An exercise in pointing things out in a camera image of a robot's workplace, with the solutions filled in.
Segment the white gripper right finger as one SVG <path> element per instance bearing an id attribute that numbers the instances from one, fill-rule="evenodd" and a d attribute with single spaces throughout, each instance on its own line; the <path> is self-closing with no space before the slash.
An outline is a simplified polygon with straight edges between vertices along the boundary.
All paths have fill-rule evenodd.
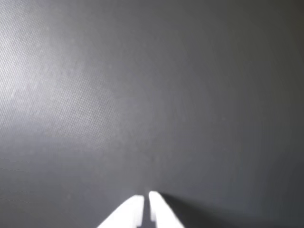
<path id="1" fill-rule="evenodd" d="M 185 228 L 159 192 L 150 191 L 149 201 L 151 221 L 157 228 Z"/>

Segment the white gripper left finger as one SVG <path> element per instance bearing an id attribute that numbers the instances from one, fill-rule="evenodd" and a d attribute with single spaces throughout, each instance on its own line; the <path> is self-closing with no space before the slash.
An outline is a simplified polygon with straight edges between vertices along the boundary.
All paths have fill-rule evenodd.
<path id="1" fill-rule="evenodd" d="M 138 228 L 143 222 L 144 196 L 133 195 L 120 204 L 97 228 Z"/>

